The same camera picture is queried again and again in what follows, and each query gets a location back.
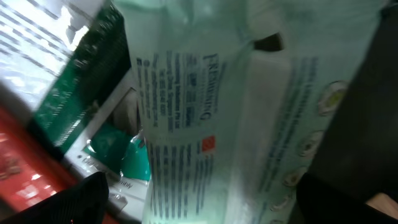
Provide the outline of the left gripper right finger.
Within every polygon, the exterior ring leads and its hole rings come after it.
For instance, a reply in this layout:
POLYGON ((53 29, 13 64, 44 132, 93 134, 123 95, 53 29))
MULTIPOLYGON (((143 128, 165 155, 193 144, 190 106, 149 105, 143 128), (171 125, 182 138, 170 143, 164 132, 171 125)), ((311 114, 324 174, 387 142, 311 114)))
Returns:
POLYGON ((297 204, 306 223, 387 223, 397 219, 305 174, 297 185, 297 204))

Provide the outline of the mint green wipes pack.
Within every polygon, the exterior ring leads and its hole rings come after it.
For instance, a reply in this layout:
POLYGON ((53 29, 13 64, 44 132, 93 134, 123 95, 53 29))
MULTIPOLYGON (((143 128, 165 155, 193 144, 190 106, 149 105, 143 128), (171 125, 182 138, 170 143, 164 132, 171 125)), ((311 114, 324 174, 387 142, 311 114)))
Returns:
POLYGON ((144 223, 287 223, 386 6, 116 1, 151 179, 144 223))

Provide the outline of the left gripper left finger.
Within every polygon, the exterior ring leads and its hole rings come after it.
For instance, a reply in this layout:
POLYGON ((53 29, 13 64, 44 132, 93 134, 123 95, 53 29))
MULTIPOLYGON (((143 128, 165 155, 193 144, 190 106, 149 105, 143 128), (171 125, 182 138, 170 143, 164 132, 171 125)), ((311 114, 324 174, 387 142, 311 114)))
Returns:
POLYGON ((108 223, 108 196, 106 176, 102 172, 96 172, 73 187, 2 220, 1 224, 108 223))

